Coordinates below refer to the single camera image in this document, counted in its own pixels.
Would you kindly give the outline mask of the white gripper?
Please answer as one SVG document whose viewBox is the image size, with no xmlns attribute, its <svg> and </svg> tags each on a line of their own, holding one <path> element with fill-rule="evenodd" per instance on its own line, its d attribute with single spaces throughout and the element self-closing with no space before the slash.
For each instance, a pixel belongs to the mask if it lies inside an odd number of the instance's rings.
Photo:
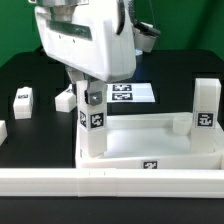
<svg viewBox="0 0 224 224">
<path fill-rule="evenodd" d="M 102 103 L 102 81 L 120 81 L 133 75 L 135 46 L 124 0 L 34 2 L 42 46 L 49 57 L 68 65 L 65 70 L 73 89 L 86 74 L 100 79 L 87 81 L 87 104 Z"/>
</svg>

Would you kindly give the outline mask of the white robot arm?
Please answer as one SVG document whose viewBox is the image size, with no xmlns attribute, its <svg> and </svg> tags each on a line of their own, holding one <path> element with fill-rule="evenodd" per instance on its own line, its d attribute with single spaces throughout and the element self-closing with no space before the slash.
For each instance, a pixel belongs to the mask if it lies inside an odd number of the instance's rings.
<svg viewBox="0 0 224 224">
<path fill-rule="evenodd" d="M 46 54 L 89 76 L 87 102 L 103 101 L 103 85 L 136 68 L 132 24 L 124 0 L 30 0 Z"/>
</svg>

